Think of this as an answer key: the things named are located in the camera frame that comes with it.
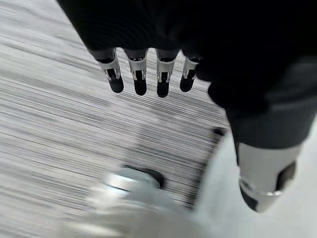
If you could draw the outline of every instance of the white floor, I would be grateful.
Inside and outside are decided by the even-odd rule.
[[[211,238],[317,237],[317,119],[299,156],[297,176],[285,195],[266,213],[244,203],[232,136],[224,138],[209,165],[196,217]]]

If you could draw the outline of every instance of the floor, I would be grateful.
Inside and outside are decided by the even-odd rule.
[[[125,90],[109,84],[54,0],[0,0],[0,237],[48,237],[106,170],[132,163],[163,171],[179,202],[215,151],[211,130],[227,127],[221,109],[195,81],[156,95],[156,56],[148,53],[148,92],[134,93],[118,50]]]

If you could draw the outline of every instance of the gray carpet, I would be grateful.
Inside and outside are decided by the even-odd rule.
[[[180,91],[181,53],[162,99],[149,51],[140,97],[121,49],[125,89],[110,91],[54,0],[0,0],[0,32],[0,237],[47,237],[61,217],[80,216],[89,187],[121,164],[162,171],[170,195],[192,203],[215,149],[211,130],[227,122],[207,83]]]

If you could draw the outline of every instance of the black fingertip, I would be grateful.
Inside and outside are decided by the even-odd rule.
[[[138,95],[143,96],[147,92],[146,81],[141,79],[134,80],[134,89]]]
[[[158,88],[157,88],[157,93],[158,96],[161,98],[164,98],[168,95],[168,88],[169,88],[169,83],[166,83],[165,81],[163,82],[158,82]]]
[[[121,76],[119,79],[117,79],[115,76],[111,77],[109,84],[113,92],[121,93],[123,91],[124,86],[123,86],[123,81]]]
[[[191,79],[191,78],[186,79],[186,78],[184,78],[184,76],[182,76],[182,79],[180,80],[179,87],[180,87],[180,90],[182,90],[183,92],[186,93],[192,89],[193,84],[194,84],[193,79]]]

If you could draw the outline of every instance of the robotic hand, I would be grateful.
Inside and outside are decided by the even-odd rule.
[[[138,95],[147,89],[147,49],[157,49],[160,97],[181,49],[181,90],[197,75],[226,110],[247,205],[262,212],[283,193],[317,109],[314,1],[57,1],[116,93],[116,47],[128,56]]]

